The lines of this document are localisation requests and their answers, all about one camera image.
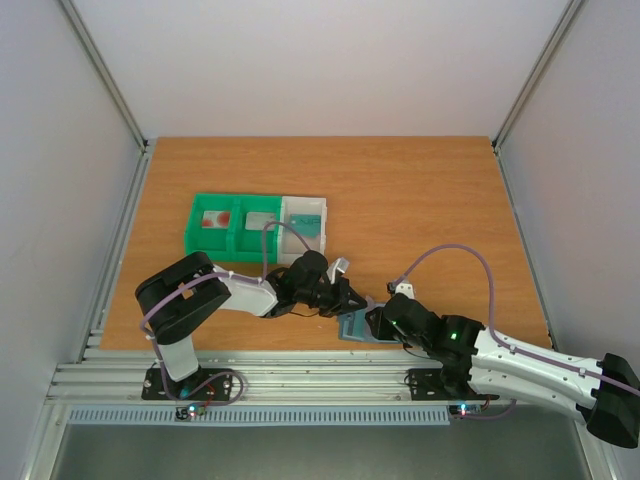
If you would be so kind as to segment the teal leather card holder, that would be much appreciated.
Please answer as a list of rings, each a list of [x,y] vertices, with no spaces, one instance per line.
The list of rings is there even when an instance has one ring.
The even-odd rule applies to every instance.
[[[392,345],[398,344],[395,339],[376,339],[366,321],[365,314],[375,307],[381,307],[382,303],[376,302],[372,297],[366,296],[366,307],[352,313],[346,313],[337,317],[338,338],[342,341],[359,342],[367,344]]]

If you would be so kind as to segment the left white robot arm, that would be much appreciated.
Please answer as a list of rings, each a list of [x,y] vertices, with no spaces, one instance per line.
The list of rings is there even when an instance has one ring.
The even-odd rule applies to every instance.
[[[249,277],[196,252],[143,281],[135,290],[140,329],[156,353],[162,391],[171,400],[186,400],[205,388],[192,334],[219,310],[270,319],[298,305],[326,318],[365,309],[367,301],[345,277],[348,265],[344,258],[330,263],[308,250],[288,267]]]

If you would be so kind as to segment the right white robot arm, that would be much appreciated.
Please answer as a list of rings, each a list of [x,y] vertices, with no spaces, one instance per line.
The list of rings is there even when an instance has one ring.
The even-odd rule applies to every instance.
[[[611,445],[639,445],[639,378],[618,355],[564,355],[476,320],[439,316],[401,293],[368,311],[365,320],[374,338],[419,348],[439,362],[436,384],[450,399],[520,400],[564,413]]]

